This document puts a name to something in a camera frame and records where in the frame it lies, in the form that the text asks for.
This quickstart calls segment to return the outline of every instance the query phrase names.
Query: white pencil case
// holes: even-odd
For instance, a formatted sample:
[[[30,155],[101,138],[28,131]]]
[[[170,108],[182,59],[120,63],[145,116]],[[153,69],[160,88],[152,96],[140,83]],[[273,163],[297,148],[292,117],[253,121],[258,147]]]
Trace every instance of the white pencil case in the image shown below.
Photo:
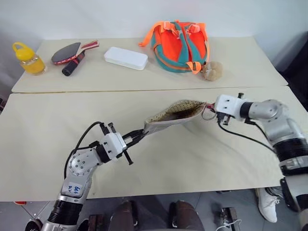
[[[126,66],[139,71],[142,71],[148,62],[148,56],[146,54],[118,47],[109,48],[104,54],[104,57],[109,63]]]

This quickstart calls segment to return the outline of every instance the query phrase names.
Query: shoelace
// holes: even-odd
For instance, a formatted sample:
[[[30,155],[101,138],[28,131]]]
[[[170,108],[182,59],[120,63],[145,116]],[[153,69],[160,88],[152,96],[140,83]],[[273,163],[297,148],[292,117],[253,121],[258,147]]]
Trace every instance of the shoelace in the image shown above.
[[[274,197],[274,199],[271,200],[271,202],[267,206],[265,206],[265,208],[275,206],[276,204],[279,204],[279,202],[280,200],[278,199],[278,197]]]

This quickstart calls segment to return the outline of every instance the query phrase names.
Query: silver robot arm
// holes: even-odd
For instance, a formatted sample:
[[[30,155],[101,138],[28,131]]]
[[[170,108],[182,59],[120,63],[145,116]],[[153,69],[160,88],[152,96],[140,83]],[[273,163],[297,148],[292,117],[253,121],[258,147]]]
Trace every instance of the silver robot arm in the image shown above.
[[[288,108],[276,100],[248,102],[239,97],[220,95],[215,103],[218,122],[227,125],[230,117],[239,121],[258,120],[280,161],[285,177],[281,180],[286,203],[300,212],[303,231],[308,231],[308,144]]]
[[[87,150],[72,152],[66,166],[66,178],[42,231],[76,231],[79,213],[87,199],[95,169],[112,159],[120,158],[122,153],[132,164],[126,149],[139,140],[126,145],[124,139],[130,135],[122,137],[112,123],[108,125],[111,132],[103,123],[100,126],[104,133],[101,143]]]

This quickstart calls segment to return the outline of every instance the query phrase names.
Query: orange backpack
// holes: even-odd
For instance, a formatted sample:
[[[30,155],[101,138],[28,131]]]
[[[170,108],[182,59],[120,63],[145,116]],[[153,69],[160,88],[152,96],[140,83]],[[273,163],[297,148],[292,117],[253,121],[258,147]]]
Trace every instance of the orange backpack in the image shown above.
[[[204,23],[158,22],[139,45],[149,42],[158,63],[168,71],[197,74],[209,61]]]

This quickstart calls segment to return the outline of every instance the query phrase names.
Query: white wall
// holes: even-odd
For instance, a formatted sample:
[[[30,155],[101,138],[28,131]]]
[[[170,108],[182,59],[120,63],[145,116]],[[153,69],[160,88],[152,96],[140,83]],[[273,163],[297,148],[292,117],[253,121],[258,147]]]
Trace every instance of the white wall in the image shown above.
[[[37,48],[41,39],[143,37],[160,20],[207,23],[210,36],[254,35],[272,63],[303,42],[307,0],[0,0],[1,72],[16,81],[21,73],[10,44]]]

